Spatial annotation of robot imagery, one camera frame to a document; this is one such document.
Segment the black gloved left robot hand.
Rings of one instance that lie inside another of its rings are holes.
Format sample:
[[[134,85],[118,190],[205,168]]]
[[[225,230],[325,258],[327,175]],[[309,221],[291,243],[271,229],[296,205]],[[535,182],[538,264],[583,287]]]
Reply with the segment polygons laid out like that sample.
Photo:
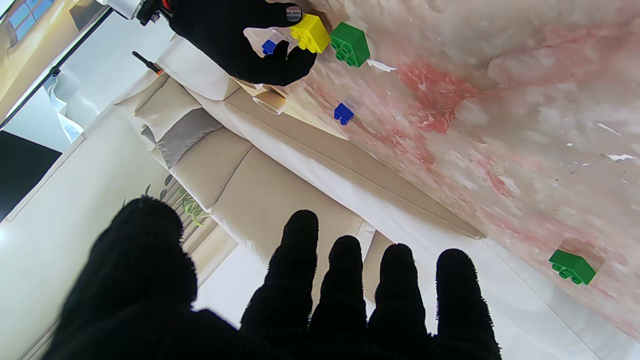
[[[166,203],[124,205],[96,239],[62,306],[45,360],[500,360],[476,268],[464,251],[436,262],[438,331],[426,329],[418,269],[406,244],[384,251],[367,315],[361,244],[333,244],[313,307],[319,222],[297,210],[236,329],[194,310],[195,264]]]

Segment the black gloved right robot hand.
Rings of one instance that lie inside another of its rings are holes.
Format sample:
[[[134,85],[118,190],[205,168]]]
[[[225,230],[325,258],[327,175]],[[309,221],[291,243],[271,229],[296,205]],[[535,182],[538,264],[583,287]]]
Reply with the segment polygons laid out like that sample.
[[[288,86],[306,77],[317,55],[279,42],[260,56],[244,34],[247,28],[289,28],[303,18],[292,2],[265,0],[165,0],[170,28],[224,70],[249,84]]]

